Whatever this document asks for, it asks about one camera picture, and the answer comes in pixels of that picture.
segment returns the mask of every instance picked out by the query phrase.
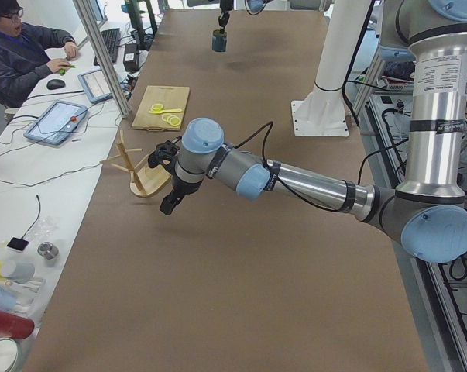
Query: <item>computer mouse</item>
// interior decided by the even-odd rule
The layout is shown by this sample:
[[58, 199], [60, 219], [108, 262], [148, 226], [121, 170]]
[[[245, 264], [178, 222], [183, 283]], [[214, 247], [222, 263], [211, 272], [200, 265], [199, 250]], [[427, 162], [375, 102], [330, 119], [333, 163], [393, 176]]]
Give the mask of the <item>computer mouse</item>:
[[59, 89], [66, 87], [66, 83], [61, 79], [52, 79], [47, 82], [47, 89], [52, 91], [53, 89]]

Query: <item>black hair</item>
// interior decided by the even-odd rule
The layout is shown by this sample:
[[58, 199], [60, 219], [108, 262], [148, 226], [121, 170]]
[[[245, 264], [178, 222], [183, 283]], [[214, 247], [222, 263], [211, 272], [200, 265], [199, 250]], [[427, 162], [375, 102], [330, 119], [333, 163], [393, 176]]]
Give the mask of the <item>black hair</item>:
[[18, 11], [20, 6], [16, 0], [0, 0], [0, 18]]

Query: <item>red cup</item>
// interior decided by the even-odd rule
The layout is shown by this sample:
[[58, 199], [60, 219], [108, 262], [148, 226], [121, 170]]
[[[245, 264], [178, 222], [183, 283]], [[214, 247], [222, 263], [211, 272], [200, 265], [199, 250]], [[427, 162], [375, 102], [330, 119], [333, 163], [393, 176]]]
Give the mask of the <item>red cup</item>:
[[35, 328], [32, 319], [2, 312], [0, 310], [0, 336], [12, 339], [26, 339]]

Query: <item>dark jacket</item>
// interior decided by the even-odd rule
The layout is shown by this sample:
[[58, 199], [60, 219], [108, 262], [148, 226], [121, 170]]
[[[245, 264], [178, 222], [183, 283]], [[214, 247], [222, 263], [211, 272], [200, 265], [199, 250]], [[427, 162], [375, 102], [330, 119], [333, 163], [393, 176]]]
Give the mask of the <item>dark jacket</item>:
[[15, 40], [0, 33], [0, 103], [20, 107], [40, 79], [51, 73], [44, 52], [63, 47], [73, 37], [61, 29], [48, 29], [22, 23], [22, 34]]

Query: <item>metal can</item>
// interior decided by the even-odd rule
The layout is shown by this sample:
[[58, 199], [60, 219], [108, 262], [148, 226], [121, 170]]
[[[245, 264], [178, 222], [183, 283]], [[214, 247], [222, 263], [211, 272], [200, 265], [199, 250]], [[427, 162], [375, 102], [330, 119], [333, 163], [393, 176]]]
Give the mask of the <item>metal can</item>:
[[46, 260], [52, 260], [60, 251], [51, 242], [44, 242], [37, 248], [37, 253], [44, 257]]

